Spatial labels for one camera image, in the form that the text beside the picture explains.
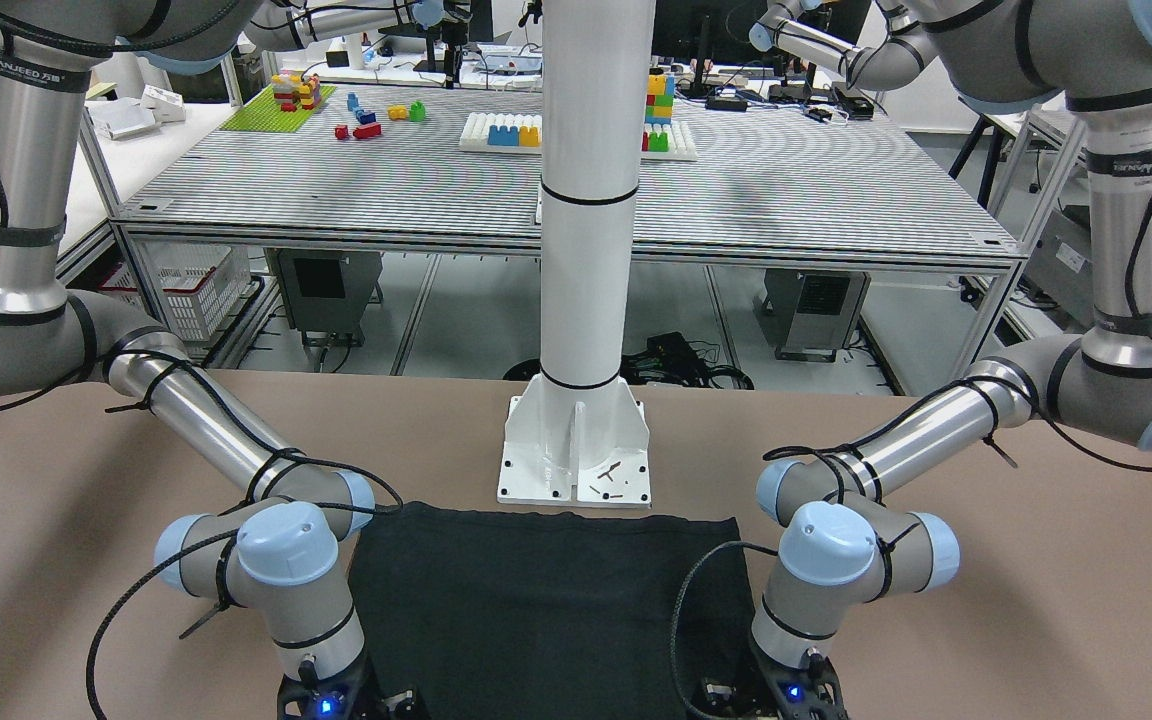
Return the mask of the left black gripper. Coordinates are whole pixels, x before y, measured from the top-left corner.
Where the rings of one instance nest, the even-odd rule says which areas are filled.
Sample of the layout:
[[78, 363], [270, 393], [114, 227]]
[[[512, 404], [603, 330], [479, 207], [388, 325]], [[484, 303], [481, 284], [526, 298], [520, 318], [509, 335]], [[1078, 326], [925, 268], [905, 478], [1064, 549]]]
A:
[[810, 652], [805, 667], [785, 666], [755, 641], [733, 679], [702, 679], [702, 717], [708, 719], [847, 719], [835, 666]]

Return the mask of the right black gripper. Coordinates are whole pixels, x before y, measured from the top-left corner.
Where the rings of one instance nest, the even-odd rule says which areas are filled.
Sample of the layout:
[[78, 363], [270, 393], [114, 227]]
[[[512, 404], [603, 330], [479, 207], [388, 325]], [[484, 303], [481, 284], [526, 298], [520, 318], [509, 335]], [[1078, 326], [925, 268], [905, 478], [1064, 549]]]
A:
[[381, 697], [369, 655], [319, 679], [314, 657], [303, 655], [296, 676], [278, 691], [279, 719], [381, 719]]

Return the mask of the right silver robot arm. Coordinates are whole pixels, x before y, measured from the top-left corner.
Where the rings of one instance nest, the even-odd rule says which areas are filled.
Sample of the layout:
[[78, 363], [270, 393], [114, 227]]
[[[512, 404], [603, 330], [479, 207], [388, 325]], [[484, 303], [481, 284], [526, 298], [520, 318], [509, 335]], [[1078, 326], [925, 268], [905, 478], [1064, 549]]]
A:
[[308, 457], [212, 382], [151, 316], [56, 276], [84, 94], [116, 53], [211, 67], [271, 1], [0, 1], [0, 397], [108, 382], [244, 488], [182, 518], [156, 574], [218, 611], [264, 615], [285, 679], [276, 708], [380, 719], [339, 543], [376, 511], [372, 473]]

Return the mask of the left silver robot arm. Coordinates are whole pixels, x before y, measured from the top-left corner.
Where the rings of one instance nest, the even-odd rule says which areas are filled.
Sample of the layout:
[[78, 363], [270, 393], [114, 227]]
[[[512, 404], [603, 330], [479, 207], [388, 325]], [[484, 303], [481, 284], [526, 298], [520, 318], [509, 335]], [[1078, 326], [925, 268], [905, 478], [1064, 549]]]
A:
[[1082, 122], [1087, 242], [1070, 291], [1044, 300], [1084, 333], [1038, 338], [975, 361], [882, 427], [829, 448], [770, 450], [756, 497], [783, 528], [751, 624], [756, 675], [702, 687], [694, 717], [844, 719], [829, 647], [847, 611], [950, 582], [958, 541], [943, 520], [893, 511], [884, 497], [996, 430], [1046, 420], [1152, 452], [1152, 1], [882, 1], [881, 45], [814, 26], [814, 1], [771, 1], [749, 38], [854, 88], [904, 86], [941, 60], [982, 115], [1064, 96]]

